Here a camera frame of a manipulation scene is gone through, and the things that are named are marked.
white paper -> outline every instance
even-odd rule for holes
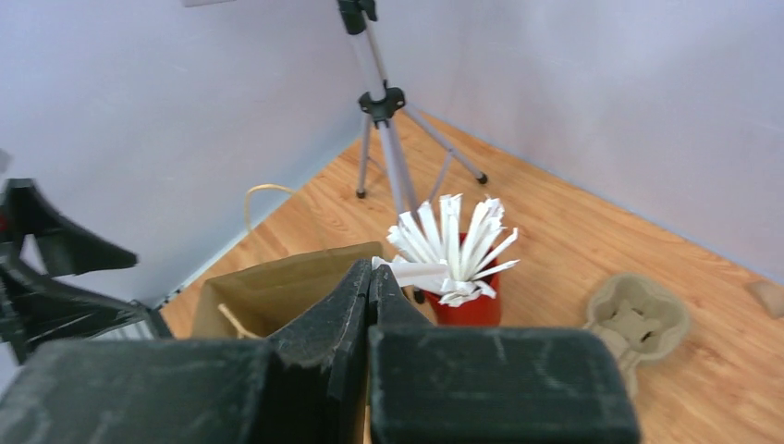
[[[496,265],[493,268],[488,268],[488,269],[486,269],[483,272],[480,272],[480,273],[477,273],[477,274],[473,275],[472,279],[473,280],[477,280],[477,279],[484,278],[485,276],[494,275],[495,273],[498,273],[499,271],[508,270],[508,269],[512,268],[514,265],[516,265],[519,261],[520,261],[520,259],[515,259],[514,261],[508,261],[508,262],[505,262],[505,263],[503,263],[501,265]]]
[[[487,214],[487,205],[484,202],[479,202],[473,208],[473,215],[471,217],[471,223],[468,227],[468,232],[466,233],[466,238],[463,241],[462,246],[460,247],[460,272],[459,278],[465,279],[468,276],[473,274],[473,269],[471,268],[471,258],[473,252],[476,250],[476,242],[480,240],[477,237],[477,231],[479,231],[480,226],[484,220],[484,215]]]
[[[445,195],[438,198],[438,204],[441,209],[441,249],[444,253],[444,259],[449,258],[449,244],[447,243],[447,234],[449,233],[449,208],[452,205],[452,196]]]
[[[483,280],[475,280],[473,283],[475,283],[476,286],[479,287],[479,290],[482,291],[483,295],[489,296],[493,299],[496,298],[496,290],[493,289],[493,287],[490,287],[490,284],[488,284],[487,282],[484,282]]]
[[[512,244],[512,242],[517,240],[517,228],[512,229],[512,234],[509,235],[500,245],[498,245],[492,252],[490,252],[487,256],[484,257],[482,262],[476,267],[478,270],[481,270],[490,264],[493,259],[496,259],[499,254],[501,254],[504,250]]]
[[[430,247],[430,243],[424,238],[424,235],[419,230],[419,226],[414,221],[411,212],[407,211],[400,215],[400,229],[403,235],[409,240],[409,243],[422,258],[421,262],[437,263],[438,256]]]
[[[478,299],[481,295],[482,293],[479,290],[476,290],[471,294],[449,293],[448,295],[442,296],[441,299],[438,300],[438,303],[450,307],[460,307],[465,302]]]
[[[449,267],[445,264],[411,264],[387,262],[376,256],[372,259],[373,270],[387,265],[395,275],[400,287],[412,285],[418,289],[439,293],[442,282],[449,277]]]
[[[397,225],[393,225],[389,227],[389,235],[386,236],[386,240],[395,246],[398,249],[398,253],[406,258],[409,262],[420,262],[419,258],[414,255],[414,252],[410,251],[408,242],[403,239],[403,236],[400,234],[400,228]]]
[[[490,251],[490,247],[493,245],[493,243],[496,241],[496,238],[503,231],[503,228],[500,226],[501,223],[494,218],[489,219],[487,221],[487,225],[491,229],[485,232],[485,234],[482,237],[481,243],[476,246],[475,251],[471,255],[471,260],[468,265],[469,271],[467,272],[468,277],[471,277],[474,274],[482,271],[482,268],[479,268],[479,264],[487,256],[487,252]]]
[[[462,194],[452,197],[447,215],[447,245],[449,269],[454,279],[460,279],[460,200]]]
[[[444,248],[441,244],[441,237],[438,235],[438,226],[435,224],[433,207],[430,206],[429,202],[424,201],[417,210],[417,213],[419,214],[419,220],[422,222],[424,236],[430,244],[433,253],[438,256],[439,260],[447,260],[447,257],[444,255]]]
[[[498,219],[504,218],[504,205],[501,203],[500,199],[491,199],[487,198],[485,201],[487,206],[490,208],[488,211],[488,215],[491,217],[497,217]]]

white wall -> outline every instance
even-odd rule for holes
[[[239,236],[250,186],[299,187],[344,150],[361,90],[335,2],[0,2],[6,176],[139,255],[68,279],[123,299],[159,302]]]
[[[409,100],[784,281],[784,2],[389,0],[379,19]]]

cardboard piece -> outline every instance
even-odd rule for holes
[[[635,273],[611,277],[588,302],[587,316],[584,328],[613,354],[632,397],[637,365],[664,359],[691,326],[689,311],[675,294]]]
[[[784,290],[781,287],[766,280],[758,280],[746,284],[745,288],[770,317],[778,319],[784,316]]]
[[[296,254],[204,282],[193,338],[238,337],[221,313],[228,309],[253,335],[265,338],[328,295],[358,259],[383,256],[381,242]]]

paper bag handle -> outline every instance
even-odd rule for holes
[[[306,201],[305,198],[301,194],[297,194],[296,191],[292,190],[289,187],[284,187],[283,185],[275,185],[274,183],[265,183],[263,185],[256,185],[255,187],[251,188],[250,190],[248,190],[248,192],[245,193],[245,208],[244,208],[244,210],[245,210],[245,229],[248,230],[248,236],[252,237],[254,239],[255,243],[256,243],[256,254],[259,256],[259,261],[260,262],[264,261],[263,254],[262,254],[263,246],[262,246],[262,243],[259,240],[259,238],[254,236],[253,227],[251,227],[251,196],[255,192],[260,191],[260,190],[280,190],[280,191],[285,191],[285,192],[287,192],[288,194],[290,194],[292,196],[298,196],[300,199],[302,199],[302,202],[305,204],[305,206],[308,208],[308,211],[311,213],[311,221],[313,222],[313,226],[315,227],[316,236],[318,236],[318,238],[319,238],[319,243],[321,244],[322,250],[325,253],[331,255],[329,249],[326,248],[326,242],[324,241],[324,230],[322,229],[321,225],[319,225],[318,219],[316,219],[316,214],[313,212],[313,209],[311,208],[311,206],[308,203],[308,201]]]
[[[223,314],[223,316],[226,317],[228,322],[237,330],[237,339],[245,339],[245,338],[261,339],[262,338],[261,336],[252,333],[248,331],[247,328],[243,327],[239,319],[237,319],[237,317],[234,316],[233,313],[231,313],[231,310],[229,310],[224,303],[218,304],[218,311],[220,311],[221,314]]]

red cup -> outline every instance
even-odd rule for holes
[[[465,239],[466,233],[460,233],[460,242]],[[497,265],[497,260],[493,259],[484,268],[492,268]],[[433,307],[435,319],[439,326],[464,326],[464,327],[496,327],[501,323],[501,293],[498,290],[498,273],[485,276],[482,280],[496,291],[496,297],[491,298],[485,294],[473,301],[465,302],[460,307],[450,307],[438,303],[440,296],[423,290],[424,297]]]

